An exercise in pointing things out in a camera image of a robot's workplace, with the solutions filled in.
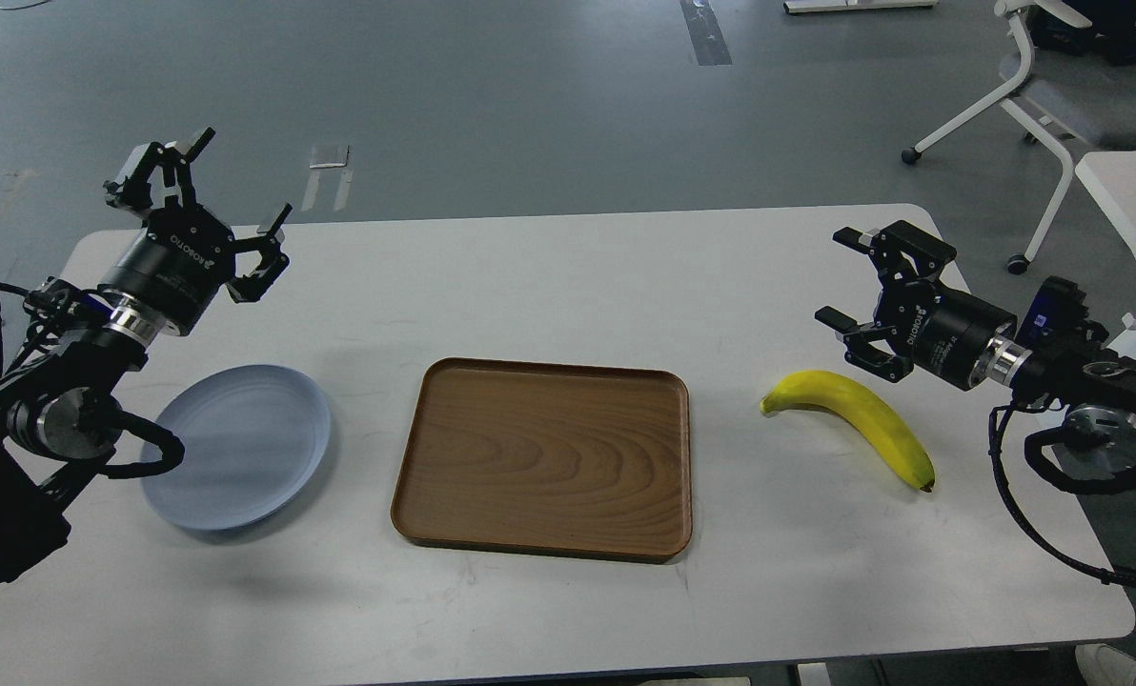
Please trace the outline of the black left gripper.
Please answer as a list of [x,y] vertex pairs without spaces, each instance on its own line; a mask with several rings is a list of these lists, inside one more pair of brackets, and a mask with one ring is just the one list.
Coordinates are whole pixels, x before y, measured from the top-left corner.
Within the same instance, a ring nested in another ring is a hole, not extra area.
[[[105,271],[98,291],[132,296],[154,309],[176,337],[193,331],[225,283],[235,303],[254,303],[290,263],[282,251],[282,226],[293,204],[284,204],[272,221],[259,221],[250,239],[233,237],[229,226],[198,207],[191,165],[215,135],[206,127],[179,142],[137,145],[115,178],[103,183],[107,207],[144,223]],[[233,256],[250,252],[258,253],[257,266],[229,279]]]

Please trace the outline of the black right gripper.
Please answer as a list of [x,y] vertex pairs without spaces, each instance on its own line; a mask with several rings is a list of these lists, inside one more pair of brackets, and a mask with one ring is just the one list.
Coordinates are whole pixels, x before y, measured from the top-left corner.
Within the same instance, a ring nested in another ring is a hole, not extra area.
[[817,309],[816,320],[845,348],[846,363],[891,383],[907,378],[914,365],[961,391],[982,383],[992,338],[1011,337],[1017,317],[939,281],[957,259],[955,248],[904,220],[872,233],[845,227],[834,232],[833,240],[872,261],[882,283],[878,313],[911,313],[917,307],[909,325],[909,355],[876,348],[879,340],[901,343],[895,326],[857,324],[832,307]]

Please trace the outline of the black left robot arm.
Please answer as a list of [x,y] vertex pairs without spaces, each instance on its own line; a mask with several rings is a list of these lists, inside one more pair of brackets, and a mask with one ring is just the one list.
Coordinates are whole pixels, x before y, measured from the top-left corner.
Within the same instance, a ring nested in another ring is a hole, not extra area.
[[257,301],[289,268],[290,207],[237,239],[199,203],[191,165],[212,139],[204,129],[133,149],[105,189],[107,204],[141,221],[137,237],[92,290],[58,278],[22,290],[30,325],[12,361],[0,304],[0,583],[67,543],[66,509],[98,476],[136,479],[183,461],[183,442],[124,410],[115,386],[160,334],[189,334],[222,290]]

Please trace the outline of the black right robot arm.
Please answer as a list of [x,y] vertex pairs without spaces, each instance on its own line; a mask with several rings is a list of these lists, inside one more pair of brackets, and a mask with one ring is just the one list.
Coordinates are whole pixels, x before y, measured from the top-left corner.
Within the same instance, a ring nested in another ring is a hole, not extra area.
[[1136,589],[1136,570],[1106,570],[1066,555],[1039,535],[1013,499],[1001,460],[1011,417],[1062,409],[1059,426],[1027,435],[1034,472],[1068,494],[1136,491],[1136,360],[1106,346],[1077,283],[1051,276],[1024,320],[961,290],[939,274],[957,249],[899,220],[864,233],[841,229],[835,242],[864,253],[882,283],[872,321],[860,324],[830,307],[818,321],[837,332],[847,363],[899,382],[921,369],[961,391],[992,379],[1012,392],[989,413],[989,457],[999,494],[1013,520],[1049,555],[1103,583]]

